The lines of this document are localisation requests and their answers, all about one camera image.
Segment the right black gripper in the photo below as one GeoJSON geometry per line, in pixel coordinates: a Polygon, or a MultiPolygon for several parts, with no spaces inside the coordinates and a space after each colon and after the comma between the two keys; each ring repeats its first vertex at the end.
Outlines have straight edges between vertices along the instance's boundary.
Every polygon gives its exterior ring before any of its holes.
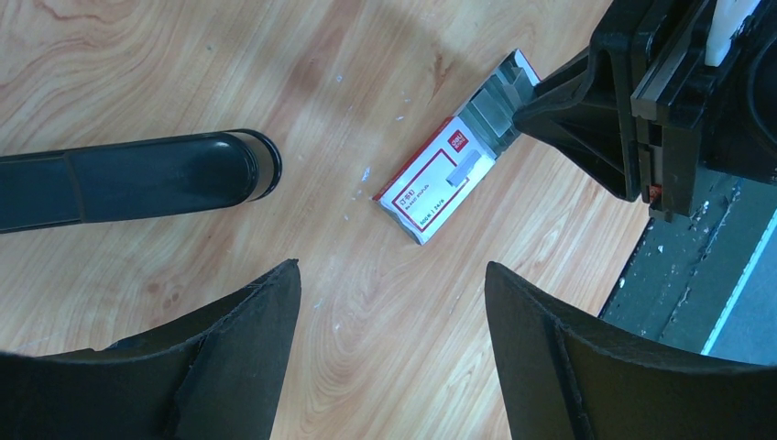
{"type": "Polygon", "coordinates": [[[700,170],[776,182],[776,4],[759,1],[721,60],[718,1],[615,1],[589,47],[513,116],[617,198],[689,215],[700,170]]]}

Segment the red white staple box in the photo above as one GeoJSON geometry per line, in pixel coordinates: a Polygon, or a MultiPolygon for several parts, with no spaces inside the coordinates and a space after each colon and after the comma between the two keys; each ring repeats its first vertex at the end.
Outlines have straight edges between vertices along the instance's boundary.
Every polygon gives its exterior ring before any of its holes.
{"type": "Polygon", "coordinates": [[[419,245],[432,239],[520,137],[513,116],[540,79],[513,50],[373,196],[419,245]]]}

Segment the black stapler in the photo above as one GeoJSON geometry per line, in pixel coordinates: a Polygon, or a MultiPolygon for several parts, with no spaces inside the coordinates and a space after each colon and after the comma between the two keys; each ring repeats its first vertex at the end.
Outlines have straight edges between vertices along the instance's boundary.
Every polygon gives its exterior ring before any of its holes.
{"type": "Polygon", "coordinates": [[[1,231],[224,209],[281,176],[276,144],[246,128],[3,156],[1,231]]]}

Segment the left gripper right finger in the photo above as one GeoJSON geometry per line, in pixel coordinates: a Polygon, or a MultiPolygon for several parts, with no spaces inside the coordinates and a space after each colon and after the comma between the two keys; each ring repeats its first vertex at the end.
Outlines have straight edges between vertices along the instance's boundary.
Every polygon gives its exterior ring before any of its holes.
{"type": "Polygon", "coordinates": [[[515,439],[773,439],[776,370],[634,335],[490,262],[485,305],[515,439]]]}

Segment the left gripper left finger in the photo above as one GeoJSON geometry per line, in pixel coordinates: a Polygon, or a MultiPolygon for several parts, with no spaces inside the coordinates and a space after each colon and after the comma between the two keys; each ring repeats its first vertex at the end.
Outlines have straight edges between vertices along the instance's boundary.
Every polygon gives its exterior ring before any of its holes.
{"type": "Polygon", "coordinates": [[[294,259],[103,350],[1,356],[4,439],[267,439],[301,305],[294,259]]]}

